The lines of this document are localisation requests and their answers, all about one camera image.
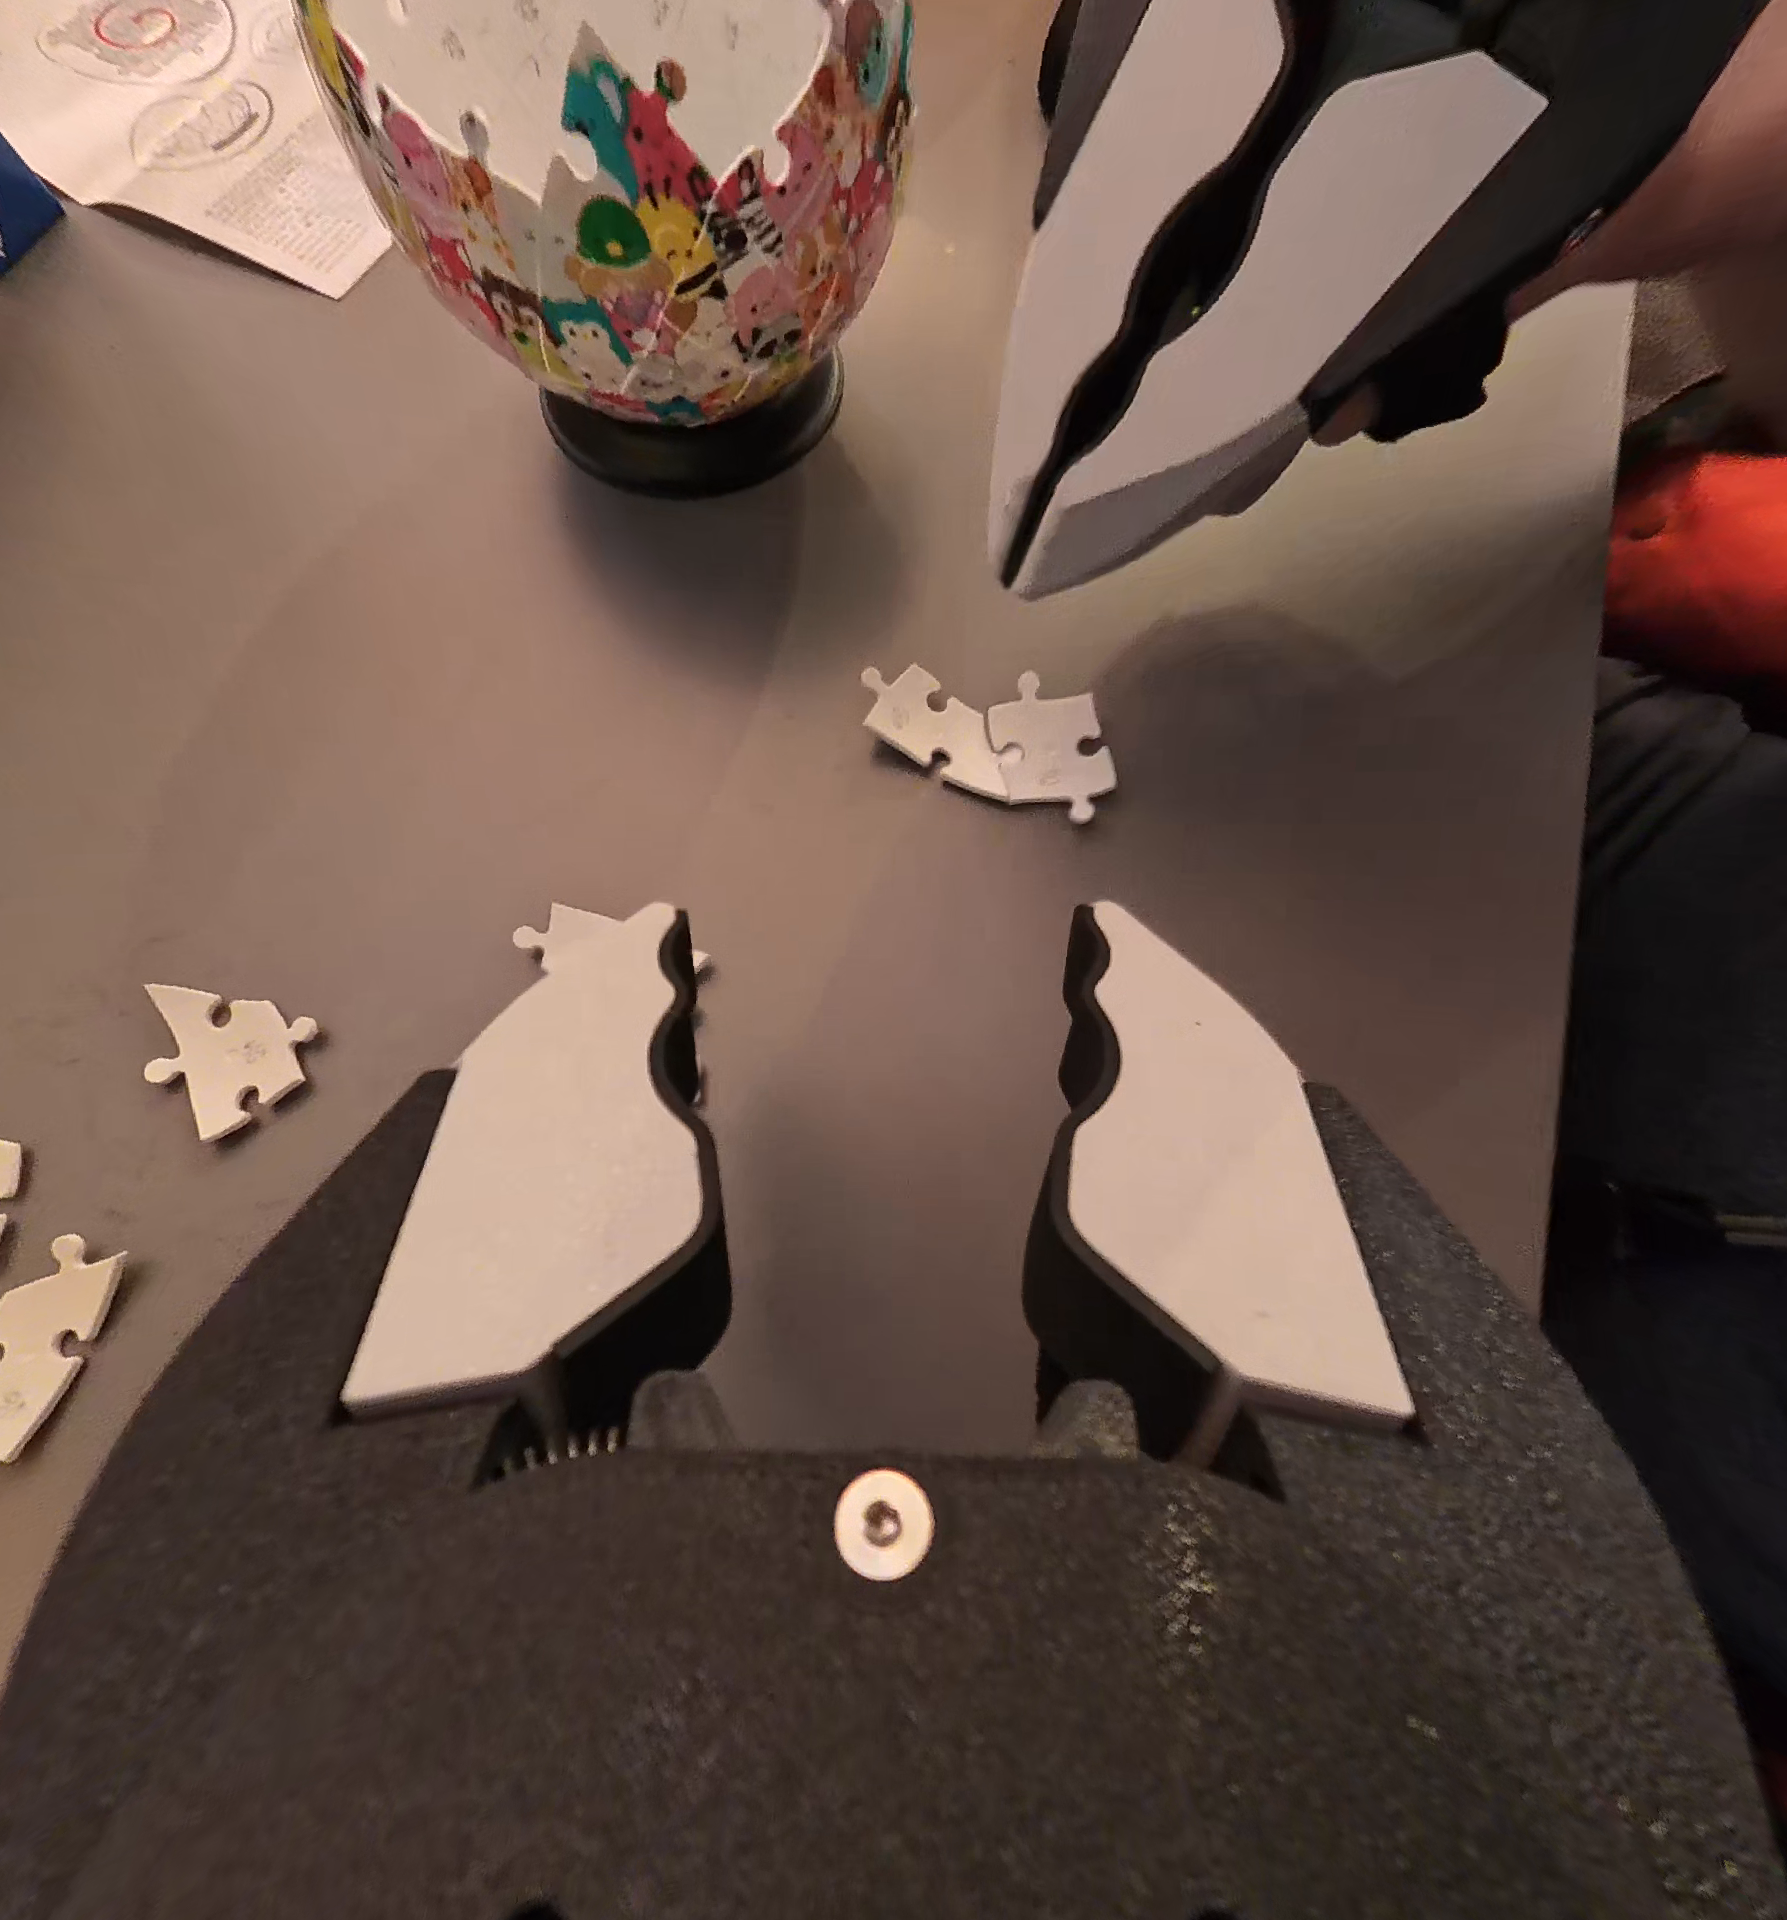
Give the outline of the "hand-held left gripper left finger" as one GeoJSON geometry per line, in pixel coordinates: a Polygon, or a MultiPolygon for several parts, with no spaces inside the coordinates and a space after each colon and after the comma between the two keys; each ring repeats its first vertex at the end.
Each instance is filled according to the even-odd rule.
{"type": "Polygon", "coordinates": [[[517,1396],[548,1428],[597,1428],[717,1348],[732,1273],[678,911],[663,980],[539,973],[459,1056],[340,1389],[350,1417],[517,1396]]]}

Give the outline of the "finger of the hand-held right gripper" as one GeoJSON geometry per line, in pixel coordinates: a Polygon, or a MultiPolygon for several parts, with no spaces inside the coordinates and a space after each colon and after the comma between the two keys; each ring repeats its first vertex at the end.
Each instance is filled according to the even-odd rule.
{"type": "Polygon", "coordinates": [[[1130,399],[1185,270],[1165,232],[1286,78],[1271,3],[1058,4],[1041,65],[1046,154],[991,441],[987,549],[1030,588],[1057,483],[1130,399]]]}
{"type": "Polygon", "coordinates": [[[1306,441],[1322,367],[1545,109],[1506,67],[1339,86],[1271,175],[1232,279],[1057,482],[1015,592],[1083,586],[1197,519],[1240,513],[1306,441]]]}

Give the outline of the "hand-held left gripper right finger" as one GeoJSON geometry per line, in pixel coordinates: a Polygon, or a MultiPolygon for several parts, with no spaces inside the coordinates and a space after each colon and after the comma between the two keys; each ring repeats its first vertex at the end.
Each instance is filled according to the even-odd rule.
{"type": "Polygon", "coordinates": [[[1402,1432],[1407,1378],[1309,1087],[1260,1020],[1127,908],[1083,903],[1024,1321],[1139,1432],[1242,1414],[1402,1432]]]}

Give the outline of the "jagged colourful puzzle ball bowl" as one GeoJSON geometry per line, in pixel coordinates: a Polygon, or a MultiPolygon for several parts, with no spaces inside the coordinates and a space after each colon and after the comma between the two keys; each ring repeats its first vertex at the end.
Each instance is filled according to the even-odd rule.
{"type": "Polygon", "coordinates": [[[894,243],[909,4],[295,4],[441,309],[543,394],[742,417],[829,356],[894,243]]]}

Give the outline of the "black puzzle ball stand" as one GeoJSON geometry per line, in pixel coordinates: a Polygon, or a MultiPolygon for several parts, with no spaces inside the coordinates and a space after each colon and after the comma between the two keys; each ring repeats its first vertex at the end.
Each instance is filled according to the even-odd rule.
{"type": "Polygon", "coordinates": [[[802,465],[832,432],[841,397],[843,358],[829,351],[782,392],[707,425],[619,421],[550,392],[539,392],[539,409],[559,454],[593,482],[658,499],[712,499],[802,465]]]}

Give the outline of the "person's right hand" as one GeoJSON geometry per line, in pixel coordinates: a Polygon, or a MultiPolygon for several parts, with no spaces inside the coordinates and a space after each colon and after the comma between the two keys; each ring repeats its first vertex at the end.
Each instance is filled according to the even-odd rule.
{"type": "Polygon", "coordinates": [[[1787,3],[1770,3],[1649,179],[1508,304],[1535,313],[1577,287],[1687,278],[1787,239],[1787,3]]]}

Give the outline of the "person's dark blue clothing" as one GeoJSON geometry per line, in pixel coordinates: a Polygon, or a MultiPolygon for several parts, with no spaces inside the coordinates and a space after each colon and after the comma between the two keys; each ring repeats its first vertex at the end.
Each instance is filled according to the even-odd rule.
{"type": "Polygon", "coordinates": [[[1542,1325],[1787,1702],[1787,739],[1602,662],[1542,1325]]]}

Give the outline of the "folded instruction sheet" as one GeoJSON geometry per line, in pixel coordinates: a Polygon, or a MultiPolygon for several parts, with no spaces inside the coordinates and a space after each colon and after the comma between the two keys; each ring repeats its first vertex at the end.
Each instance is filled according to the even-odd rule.
{"type": "Polygon", "coordinates": [[[281,3],[0,3],[0,134],[55,193],[340,299],[390,237],[281,3]]]}

